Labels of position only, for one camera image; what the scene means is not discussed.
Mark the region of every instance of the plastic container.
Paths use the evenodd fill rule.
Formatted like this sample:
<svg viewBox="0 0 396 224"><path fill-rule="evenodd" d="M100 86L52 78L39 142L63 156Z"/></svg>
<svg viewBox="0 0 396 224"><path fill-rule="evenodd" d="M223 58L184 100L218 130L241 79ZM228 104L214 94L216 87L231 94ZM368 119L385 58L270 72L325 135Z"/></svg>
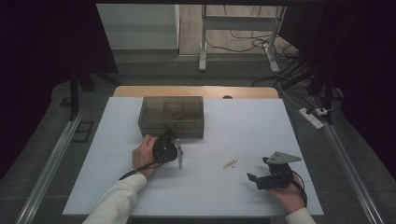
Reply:
<svg viewBox="0 0 396 224"><path fill-rule="evenodd" d="M204 138L203 97L145 97L138 124L143 136L159 136L172 129L175 138Z"/></svg>

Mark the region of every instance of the hand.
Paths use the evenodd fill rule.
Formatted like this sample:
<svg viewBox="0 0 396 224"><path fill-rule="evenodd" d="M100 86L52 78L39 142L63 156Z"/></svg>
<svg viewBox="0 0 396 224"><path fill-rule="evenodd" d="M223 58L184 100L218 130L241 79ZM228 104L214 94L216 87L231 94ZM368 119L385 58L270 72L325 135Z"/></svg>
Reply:
<svg viewBox="0 0 396 224"><path fill-rule="evenodd" d="M298 176L296 174L293 174L293 176L294 181L301 185ZM304 208L301 192L291 183L284 189L268 189L267 191L273 194L289 213Z"/></svg>
<svg viewBox="0 0 396 224"><path fill-rule="evenodd" d="M143 139L142 145L137 147L132 151L132 168L139 168L149 163L154 162L154 157L152 155L152 147L154 146L155 141L157 141L158 137L151 137L150 135L146 135ZM147 169L145 171L141 171L141 173L148 178L153 172L153 169Z"/></svg>

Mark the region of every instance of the wooden table edge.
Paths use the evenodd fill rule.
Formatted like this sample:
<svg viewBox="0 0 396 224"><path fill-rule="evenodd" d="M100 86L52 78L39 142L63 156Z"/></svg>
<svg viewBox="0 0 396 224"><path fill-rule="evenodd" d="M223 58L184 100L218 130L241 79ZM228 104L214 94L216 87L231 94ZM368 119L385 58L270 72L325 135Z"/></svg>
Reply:
<svg viewBox="0 0 396 224"><path fill-rule="evenodd" d="M224 86L119 86L114 97L145 96L203 96L204 98L279 99L271 87L224 87Z"/></svg>

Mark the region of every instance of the white table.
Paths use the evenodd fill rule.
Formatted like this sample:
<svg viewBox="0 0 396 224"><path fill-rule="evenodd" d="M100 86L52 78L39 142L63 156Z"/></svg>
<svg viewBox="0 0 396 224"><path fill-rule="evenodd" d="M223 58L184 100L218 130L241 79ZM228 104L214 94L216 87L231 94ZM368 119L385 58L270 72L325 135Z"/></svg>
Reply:
<svg viewBox="0 0 396 224"><path fill-rule="evenodd" d="M88 215L102 195L131 167L142 141L137 121L143 98L110 98L64 215ZM281 151L302 157L282 100L204 98L204 139L182 139L177 161L159 168L139 192L136 217L271 217L286 213L247 173L269 175L262 157ZM230 160L235 168L223 169ZM322 215L303 161L290 164L305 182L308 210Z"/></svg>

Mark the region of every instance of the black tool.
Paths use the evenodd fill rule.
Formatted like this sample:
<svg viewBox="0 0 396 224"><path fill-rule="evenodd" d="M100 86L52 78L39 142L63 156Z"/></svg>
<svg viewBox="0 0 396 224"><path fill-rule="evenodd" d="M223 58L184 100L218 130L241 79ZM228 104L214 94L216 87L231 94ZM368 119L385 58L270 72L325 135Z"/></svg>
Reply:
<svg viewBox="0 0 396 224"><path fill-rule="evenodd" d="M155 141L152 154L156 163L167 163L177 158L177 147L172 142L173 139L174 132L168 130Z"/></svg>
<svg viewBox="0 0 396 224"><path fill-rule="evenodd" d="M301 192L306 207L307 199L305 190L294 181L293 173L295 172L291 170L288 164L288 162L300 161L301 158L282 152L275 152L270 158L264 157L262 160L265 164L268 164L271 174L263 177L247 174L248 179L255 182L258 189L284 189L289 184L292 184Z"/></svg>

